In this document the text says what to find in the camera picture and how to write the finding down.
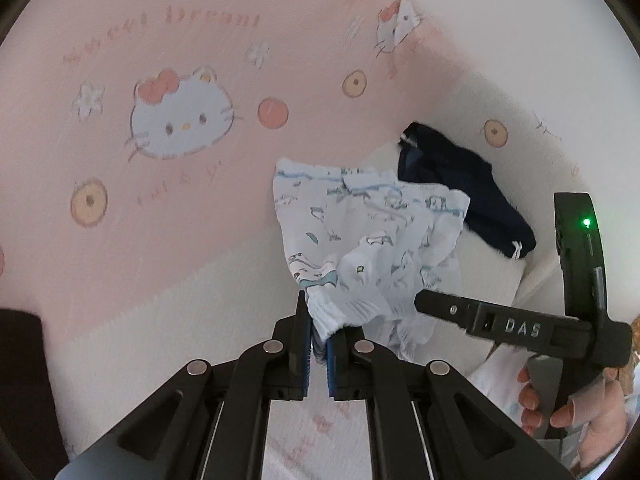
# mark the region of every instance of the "bed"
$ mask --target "bed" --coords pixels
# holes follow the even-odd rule
[[[185,362],[234,359],[292,314],[270,194],[280,156],[394,169],[404,127],[429,123],[492,163],[538,239],[511,260],[465,230],[463,294],[511,305],[555,268],[552,192],[586,185],[428,10],[31,0],[0,46],[0,300],[44,320],[70,456]],[[420,358],[469,372],[489,349],[442,323]],[[368,478],[364,412],[330,403],[323,373],[304,403],[275,403],[264,478],[336,478],[328,450],[349,459],[344,478]]]

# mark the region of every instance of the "blue gripper pad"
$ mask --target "blue gripper pad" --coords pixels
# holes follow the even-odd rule
[[[309,378],[311,373],[311,321],[309,321],[309,326],[305,332],[305,360],[303,362],[303,372],[304,372],[304,385],[303,385],[303,396],[309,393]]]
[[[326,342],[326,384],[329,387],[329,397],[333,397],[335,395],[335,363],[331,338]]]

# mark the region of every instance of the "dark blue cloth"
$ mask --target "dark blue cloth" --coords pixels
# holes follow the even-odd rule
[[[425,124],[411,123],[404,134],[417,148],[401,141],[400,180],[444,184],[465,192],[471,199],[465,219],[469,229],[505,256],[517,255],[519,244],[521,258],[536,247],[531,227],[504,197],[487,161]]]

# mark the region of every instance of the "human hand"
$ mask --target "human hand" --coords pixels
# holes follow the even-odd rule
[[[587,424],[578,448],[580,470],[597,464],[616,449],[626,436],[625,397],[620,383],[613,378],[611,371],[605,370],[602,381],[574,395],[549,420],[554,428]],[[518,382],[526,383],[518,402],[524,408],[522,429],[533,436],[534,431],[543,423],[543,415],[538,411],[540,396],[529,381],[529,372],[525,367],[518,373]]]

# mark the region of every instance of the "hello kitty face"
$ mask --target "hello kitty face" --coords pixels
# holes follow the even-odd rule
[[[175,158],[199,152],[220,140],[234,121],[226,92],[209,68],[178,78],[163,70],[158,78],[136,85],[131,137],[137,153]]]
[[[409,0],[392,3],[378,14],[378,44],[380,52],[389,54],[415,27],[420,25],[419,16]]]

